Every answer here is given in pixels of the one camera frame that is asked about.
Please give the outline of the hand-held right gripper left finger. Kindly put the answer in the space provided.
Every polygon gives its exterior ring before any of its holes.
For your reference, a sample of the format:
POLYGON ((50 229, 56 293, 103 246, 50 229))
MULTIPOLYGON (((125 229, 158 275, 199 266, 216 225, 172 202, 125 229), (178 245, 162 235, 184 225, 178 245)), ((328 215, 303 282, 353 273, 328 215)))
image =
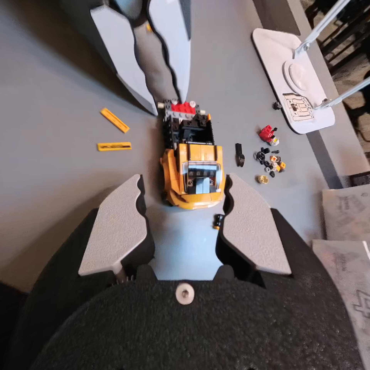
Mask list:
POLYGON ((123 283, 155 254, 146 216, 143 176, 135 174, 100 204, 78 270, 79 276, 112 272, 123 283))

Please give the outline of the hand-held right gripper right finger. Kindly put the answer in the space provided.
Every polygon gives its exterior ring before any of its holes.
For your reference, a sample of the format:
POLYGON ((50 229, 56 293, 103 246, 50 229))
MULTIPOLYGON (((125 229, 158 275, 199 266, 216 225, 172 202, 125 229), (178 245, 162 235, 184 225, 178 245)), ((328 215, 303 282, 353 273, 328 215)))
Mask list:
POLYGON ((224 215, 216 255, 235 275, 291 275, 272 211, 264 198, 235 173, 226 176, 224 215))

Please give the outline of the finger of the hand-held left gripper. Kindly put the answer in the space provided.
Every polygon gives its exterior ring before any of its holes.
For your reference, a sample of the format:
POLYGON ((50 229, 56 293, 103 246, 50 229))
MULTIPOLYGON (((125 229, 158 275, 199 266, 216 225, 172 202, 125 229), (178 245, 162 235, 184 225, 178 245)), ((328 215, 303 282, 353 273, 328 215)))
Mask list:
POLYGON ((158 115, 145 74, 135 55, 136 39, 129 20, 108 6, 90 10, 92 20, 113 62, 116 75, 131 95, 151 114, 158 115))
POLYGON ((187 99, 191 70, 191 1, 151 0, 147 5, 150 26, 159 38, 178 99, 187 99))

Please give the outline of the long yellow lego tile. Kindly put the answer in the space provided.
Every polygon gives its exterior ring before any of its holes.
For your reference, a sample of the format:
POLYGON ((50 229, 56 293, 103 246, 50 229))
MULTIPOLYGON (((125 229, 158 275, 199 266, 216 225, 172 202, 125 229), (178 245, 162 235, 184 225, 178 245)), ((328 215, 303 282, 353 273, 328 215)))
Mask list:
POLYGON ((123 133, 127 133, 130 130, 130 127, 128 127, 122 120, 120 120, 107 108, 102 109, 100 111, 100 114, 123 133))
POLYGON ((130 142, 104 142, 104 143, 98 143, 97 149, 100 152, 126 151, 126 150, 132 150, 132 146, 130 142))

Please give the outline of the yellow lego car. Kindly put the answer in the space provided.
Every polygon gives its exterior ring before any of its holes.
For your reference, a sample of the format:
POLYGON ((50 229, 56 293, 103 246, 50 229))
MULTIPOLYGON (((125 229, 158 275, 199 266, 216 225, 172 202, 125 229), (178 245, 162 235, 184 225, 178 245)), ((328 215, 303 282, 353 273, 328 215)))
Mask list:
POLYGON ((218 205, 224 196, 225 173, 211 115, 194 101, 166 99, 157 107, 163 115, 164 202, 186 210, 218 205))

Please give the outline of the pile of small lego parts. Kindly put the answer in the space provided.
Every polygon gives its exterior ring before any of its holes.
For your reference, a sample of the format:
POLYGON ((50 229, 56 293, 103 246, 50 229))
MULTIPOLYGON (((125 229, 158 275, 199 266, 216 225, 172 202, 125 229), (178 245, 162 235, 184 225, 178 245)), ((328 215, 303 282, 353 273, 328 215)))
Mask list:
POLYGON ((284 173, 286 171, 286 163, 283 162, 279 154, 279 150, 270 150, 270 148, 261 147, 260 150, 253 153, 253 158, 263 166, 265 172, 271 178, 275 178, 278 173, 284 173))

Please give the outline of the lego sticker sheet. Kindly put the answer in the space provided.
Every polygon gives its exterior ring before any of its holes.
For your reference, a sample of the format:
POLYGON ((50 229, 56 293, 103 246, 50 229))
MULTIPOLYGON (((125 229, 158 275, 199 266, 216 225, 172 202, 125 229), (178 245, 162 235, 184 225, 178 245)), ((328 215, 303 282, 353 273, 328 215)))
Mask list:
POLYGON ((284 104, 293 122, 314 119, 313 106, 309 100, 295 93, 283 94, 284 104))

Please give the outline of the white paper bag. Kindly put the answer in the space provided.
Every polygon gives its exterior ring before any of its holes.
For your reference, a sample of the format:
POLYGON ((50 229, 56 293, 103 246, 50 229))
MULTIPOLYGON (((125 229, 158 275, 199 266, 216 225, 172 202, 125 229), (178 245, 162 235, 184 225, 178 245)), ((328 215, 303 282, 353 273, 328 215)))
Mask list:
POLYGON ((326 238, 370 242, 370 185, 322 191, 326 238))
POLYGON ((312 249, 345 303, 362 356, 370 354, 370 261, 366 241, 314 239, 312 249))

